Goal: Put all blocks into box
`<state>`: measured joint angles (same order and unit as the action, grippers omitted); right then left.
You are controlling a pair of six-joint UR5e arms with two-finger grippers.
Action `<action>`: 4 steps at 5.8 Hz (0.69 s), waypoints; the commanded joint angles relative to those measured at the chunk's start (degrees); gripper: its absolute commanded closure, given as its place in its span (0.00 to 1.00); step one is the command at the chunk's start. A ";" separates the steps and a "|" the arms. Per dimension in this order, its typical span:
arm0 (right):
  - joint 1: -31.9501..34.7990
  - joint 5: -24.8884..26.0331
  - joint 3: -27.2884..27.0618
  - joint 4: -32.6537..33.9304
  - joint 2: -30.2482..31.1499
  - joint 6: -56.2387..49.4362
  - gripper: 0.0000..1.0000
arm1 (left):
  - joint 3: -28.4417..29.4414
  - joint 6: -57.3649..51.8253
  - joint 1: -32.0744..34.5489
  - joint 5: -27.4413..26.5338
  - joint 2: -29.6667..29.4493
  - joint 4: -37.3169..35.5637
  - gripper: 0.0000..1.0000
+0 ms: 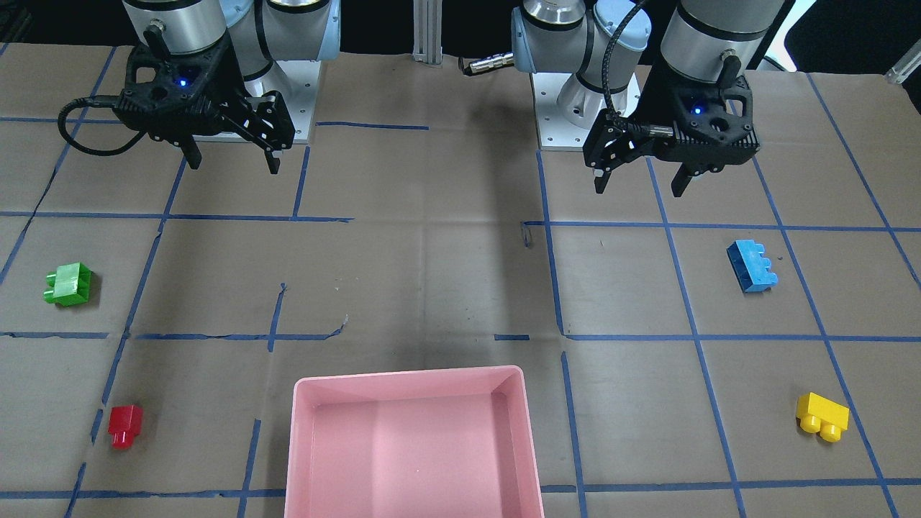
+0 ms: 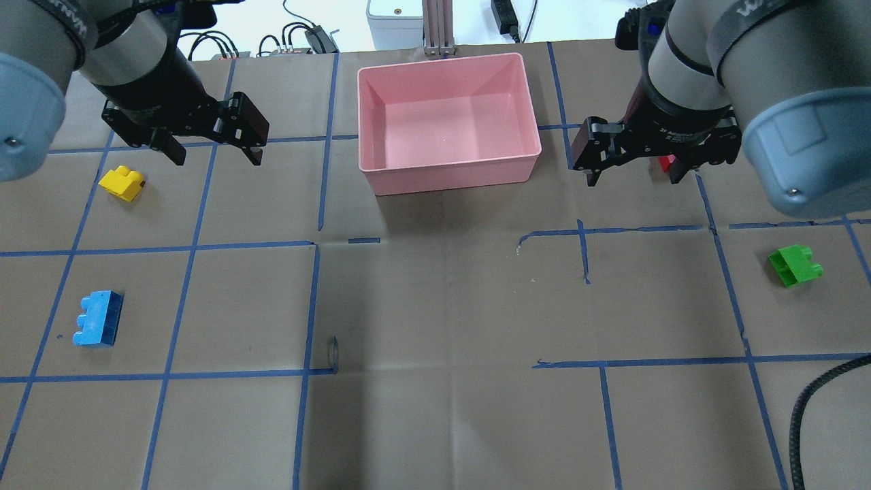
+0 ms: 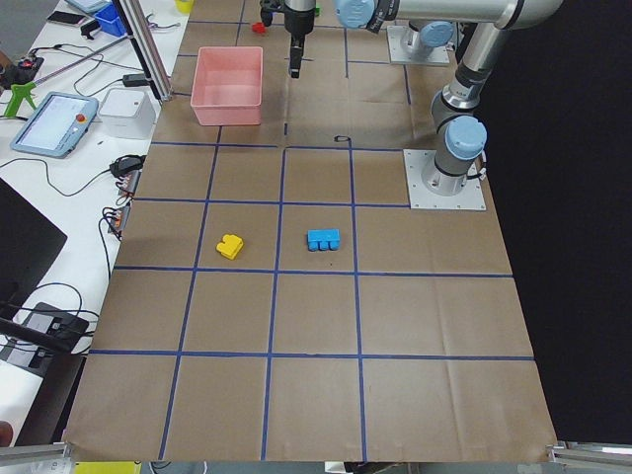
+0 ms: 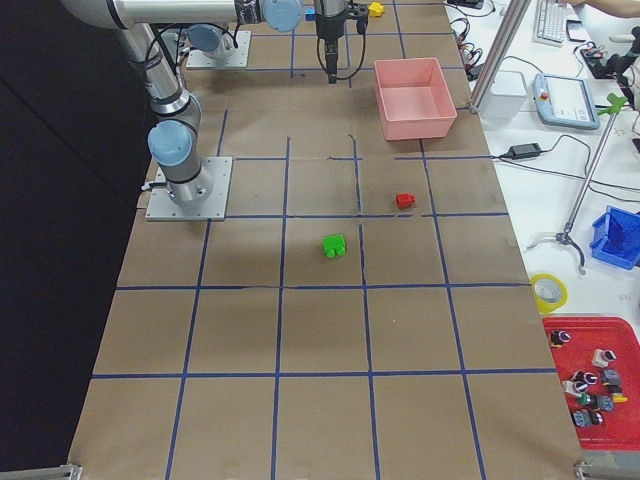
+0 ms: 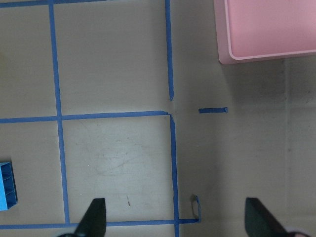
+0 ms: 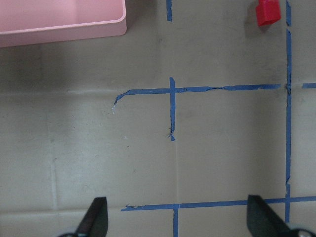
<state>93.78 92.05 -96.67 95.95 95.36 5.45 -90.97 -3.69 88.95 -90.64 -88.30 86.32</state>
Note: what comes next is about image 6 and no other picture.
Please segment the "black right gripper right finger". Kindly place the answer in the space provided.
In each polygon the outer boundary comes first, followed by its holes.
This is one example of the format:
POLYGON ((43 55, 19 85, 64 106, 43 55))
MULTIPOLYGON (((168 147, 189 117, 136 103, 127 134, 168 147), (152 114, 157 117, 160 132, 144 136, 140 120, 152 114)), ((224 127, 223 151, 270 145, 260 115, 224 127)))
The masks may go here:
POLYGON ((315 237, 302 228, 290 228, 259 196, 247 199, 247 228, 253 237, 315 237))

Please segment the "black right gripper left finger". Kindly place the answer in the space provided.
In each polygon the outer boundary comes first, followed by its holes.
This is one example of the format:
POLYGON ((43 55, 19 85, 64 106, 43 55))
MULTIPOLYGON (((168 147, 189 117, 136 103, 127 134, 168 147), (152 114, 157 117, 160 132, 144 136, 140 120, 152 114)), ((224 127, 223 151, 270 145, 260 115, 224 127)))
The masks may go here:
POLYGON ((105 237, 108 232, 108 206, 106 197, 96 197, 74 232, 60 237, 105 237))

